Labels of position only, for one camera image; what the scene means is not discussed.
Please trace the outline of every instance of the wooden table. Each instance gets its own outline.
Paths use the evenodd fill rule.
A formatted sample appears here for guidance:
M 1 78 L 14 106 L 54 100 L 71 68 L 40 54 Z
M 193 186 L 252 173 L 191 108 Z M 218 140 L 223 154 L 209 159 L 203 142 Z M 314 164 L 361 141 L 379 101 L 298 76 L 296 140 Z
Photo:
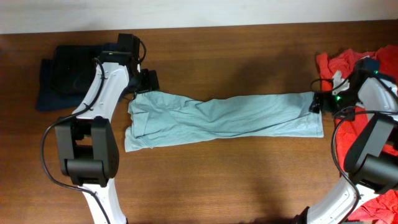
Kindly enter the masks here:
M 51 183 L 40 165 L 42 133 L 73 111 L 34 109 L 40 61 L 57 45 L 115 42 L 120 32 L 145 42 L 143 67 L 157 70 L 162 91 L 196 100 L 309 91 L 318 77 L 316 54 L 398 44 L 397 21 L 0 35 L 1 223 L 92 222 L 82 194 Z M 130 223 L 291 218 L 338 180 L 328 114 L 321 139 L 219 139 L 126 153 L 127 105 L 117 105 L 112 127 L 121 158 L 116 188 Z M 70 183 L 53 133 L 45 155 L 51 173 Z

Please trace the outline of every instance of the teal fabric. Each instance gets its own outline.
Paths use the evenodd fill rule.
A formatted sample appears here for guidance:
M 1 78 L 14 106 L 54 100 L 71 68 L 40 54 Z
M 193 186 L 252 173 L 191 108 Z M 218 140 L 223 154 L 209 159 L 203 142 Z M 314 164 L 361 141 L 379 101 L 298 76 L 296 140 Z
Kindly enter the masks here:
M 308 112 L 313 93 L 197 101 L 153 91 L 130 102 L 126 152 L 244 136 L 323 137 L 322 115 Z

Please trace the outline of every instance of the white wall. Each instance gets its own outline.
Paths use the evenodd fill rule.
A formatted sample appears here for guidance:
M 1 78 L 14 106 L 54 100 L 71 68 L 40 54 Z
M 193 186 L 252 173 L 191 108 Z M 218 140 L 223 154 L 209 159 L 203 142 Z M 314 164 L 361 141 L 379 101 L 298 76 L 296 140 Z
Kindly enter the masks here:
M 398 0 L 0 0 L 0 34 L 397 18 Z

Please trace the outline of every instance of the red fabric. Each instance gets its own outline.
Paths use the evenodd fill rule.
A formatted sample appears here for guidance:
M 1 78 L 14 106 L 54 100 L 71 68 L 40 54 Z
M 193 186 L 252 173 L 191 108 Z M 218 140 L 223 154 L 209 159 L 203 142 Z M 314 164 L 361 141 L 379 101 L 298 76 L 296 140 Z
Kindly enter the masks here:
M 321 78 L 332 78 L 337 70 L 340 70 L 343 78 L 353 71 L 355 62 L 365 56 L 380 61 L 381 73 L 393 76 L 398 80 L 398 46 L 388 45 L 379 49 L 377 52 L 357 53 L 351 49 L 345 50 L 337 58 L 328 59 L 326 53 L 317 56 L 317 63 L 320 67 Z M 328 82 L 322 82 L 322 90 L 331 90 L 332 85 Z M 340 164 L 344 164 L 344 159 L 349 147 L 357 138 L 358 134 L 368 123 L 366 114 L 355 117 L 353 122 L 345 122 L 341 125 L 336 136 L 336 146 Z M 398 156 L 398 151 L 391 146 L 385 146 L 384 152 Z M 398 224 L 398 191 L 390 190 L 384 195 L 378 196 L 365 203 L 349 216 L 349 220 L 370 221 L 378 220 L 377 224 L 395 223 Z

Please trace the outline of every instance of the robotic arm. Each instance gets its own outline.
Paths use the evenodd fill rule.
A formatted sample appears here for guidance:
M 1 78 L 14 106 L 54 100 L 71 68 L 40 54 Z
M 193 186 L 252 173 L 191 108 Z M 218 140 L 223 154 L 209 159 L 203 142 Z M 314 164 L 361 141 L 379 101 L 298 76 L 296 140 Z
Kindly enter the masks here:
M 117 51 L 102 52 L 98 57 L 95 79 L 83 102 L 73 112 L 78 115 L 70 116 L 55 126 L 61 171 L 79 189 L 85 189 L 83 194 L 95 223 L 108 223 L 106 217 L 112 224 L 127 223 L 114 185 L 119 151 L 111 119 L 121 96 L 159 89 L 156 72 L 140 68 L 140 43 L 131 34 L 119 34 Z M 354 75 L 343 81 L 343 91 L 340 88 L 343 85 L 334 80 L 338 88 L 328 95 L 315 95 L 310 111 L 319 112 L 326 104 L 334 112 L 357 104 L 368 110 L 398 111 L 396 84 L 391 79 L 379 77 Z M 380 79 L 391 91 L 379 82 Z M 335 100 L 337 98 L 348 101 L 339 102 Z M 345 170 L 359 190 L 361 199 L 358 201 L 355 189 L 342 177 L 321 202 L 307 207 L 292 223 L 341 223 L 353 207 L 357 209 L 379 194 L 398 188 L 398 162 L 382 152 L 386 141 L 398 142 L 394 138 L 398 127 L 395 118 L 393 114 L 373 115 L 346 156 Z M 91 138 L 92 144 L 79 144 L 79 140 L 84 138 Z

